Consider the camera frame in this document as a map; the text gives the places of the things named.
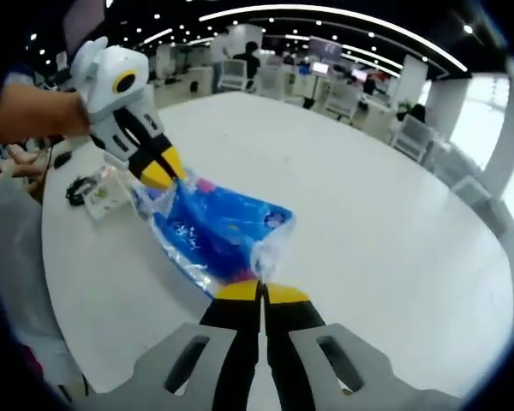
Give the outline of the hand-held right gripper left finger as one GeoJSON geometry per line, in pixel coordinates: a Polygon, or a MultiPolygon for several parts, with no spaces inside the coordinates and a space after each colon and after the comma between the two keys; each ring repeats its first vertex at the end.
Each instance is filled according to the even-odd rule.
{"type": "Polygon", "coordinates": [[[259,359],[262,285],[222,288],[197,324],[144,353],[133,376],[85,401],[87,410],[244,410],[259,359]]]}

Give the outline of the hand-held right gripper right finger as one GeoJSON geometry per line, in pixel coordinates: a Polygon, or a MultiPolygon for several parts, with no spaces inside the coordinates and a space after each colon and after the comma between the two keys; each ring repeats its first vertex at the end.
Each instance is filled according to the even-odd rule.
{"type": "Polygon", "coordinates": [[[418,390],[389,358],[339,323],[326,323],[307,295],[264,287],[267,362],[283,410],[452,410],[453,396],[418,390]]]}

